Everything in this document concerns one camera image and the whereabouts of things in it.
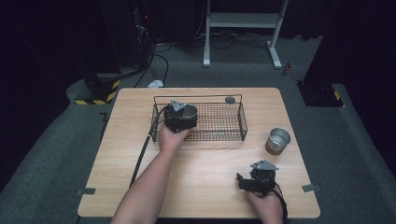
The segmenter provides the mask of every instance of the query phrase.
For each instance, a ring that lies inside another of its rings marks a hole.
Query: white metal stand
[[[267,41],[274,67],[282,68],[277,56],[275,44],[279,30],[285,17],[286,7],[289,0],[283,0],[279,13],[212,13],[210,11],[210,0],[207,0],[204,67],[210,66],[210,28],[211,27],[246,27],[246,28],[273,28],[272,40]]]

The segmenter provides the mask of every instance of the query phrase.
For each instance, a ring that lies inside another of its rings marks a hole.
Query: light wood tabletop
[[[236,173],[250,178],[250,164],[262,159],[279,167],[276,183],[288,204],[289,217],[318,217],[320,210],[314,191],[302,189],[311,182],[282,96],[275,88],[121,89],[86,185],[86,189],[94,189],[94,194],[82,195],[78,214],[114,215],[129,188],[148,136],[154,96],[169,96],[170,103],[173,96],[235,94],[242,95],[247,122],[245,141],[185,142],[174,159],[160,217],[256,218],[246,193],[238,188]],[[264,148],[274,128],[286,129],[291,136],[290,144],[278,156],[270,155]],[[139,175],[158,152],[157,143],[150,140]]]

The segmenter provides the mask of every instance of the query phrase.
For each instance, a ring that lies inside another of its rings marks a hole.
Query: person's arm
[[[277,193],[280,192],[278,186],[275,187]],[[259,197],[251,191],[246,191],[247,198],[253,205],[257,216],[262,224],[282,224],[283,209],[279,198],[272,192],[268,192],[265,197]]]
[[[173,158],[188,132],[172,133],[163,125],[160,152],[126,192],[111,220],[112,224],[155,223],[163,207]]]

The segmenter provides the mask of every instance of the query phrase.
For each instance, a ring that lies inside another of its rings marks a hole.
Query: gray carpet floor
[[[343,85],[334,84],[345,107],[308,107],[296,85],[303,80],[320,43],[279,38],[281,62],[290,63],[289,76],[273,67],[265,46],[244,36],[212,41],[211,66],[203,68],[203,47],[159,45],[156,53],[169,62],[166,87],[276,87],[279,88],[291,125],[316,192],[321,215],[316,219],[293,219],[291,223],[396,223],[396,180],[377,152],[354,110]],[[154,57],[137,85],[146,88],[163,79],[166,62]],[[123,79],[121,88],[132,88],[140,74]],[[83,81],[65,94],[70,106],[36,141],[30,153],[0,195],[0,223],[76,223],[79,189],[88,180],[100,146],[109,105],[76,105]],[[79,223],[108,223],[107,217],[83,217]],[[248,220],[159,219],[159,223],[248,223]]]

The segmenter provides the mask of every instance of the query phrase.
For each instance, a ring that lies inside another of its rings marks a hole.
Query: black wire basket
[[[242,105],[242,95],[207,96],[155,96],[152,110],[153,131],[151,137],[158,141],[159,130],[163,125],[163,115],[159,115],[171,99],[193,105],[198,110],[197,126],[190,130],[185,141],[244,141],[248,125]]]

